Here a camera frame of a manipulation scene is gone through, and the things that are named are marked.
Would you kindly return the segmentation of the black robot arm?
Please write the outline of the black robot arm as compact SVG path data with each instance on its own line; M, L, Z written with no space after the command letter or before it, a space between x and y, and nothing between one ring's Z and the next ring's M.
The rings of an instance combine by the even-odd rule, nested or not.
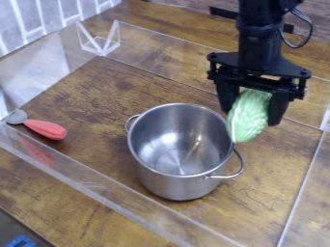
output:
M283 16L308 17L296 9L303 0L238 0L238 51L207 55L222 110L232 109L242 87L271 94L267 124L276 125L288 102L304 97L311 72L280 55L287 44Z

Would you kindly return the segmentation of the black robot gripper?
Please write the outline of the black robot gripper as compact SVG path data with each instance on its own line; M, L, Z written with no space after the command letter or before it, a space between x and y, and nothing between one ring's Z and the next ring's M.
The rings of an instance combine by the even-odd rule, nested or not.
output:
M279 27L239 27L238 51L207 55L207 78L214 81L220 108L228 113L244 87L270 93L268 126L278 125L288 100L302 99L311 72L280 54Z

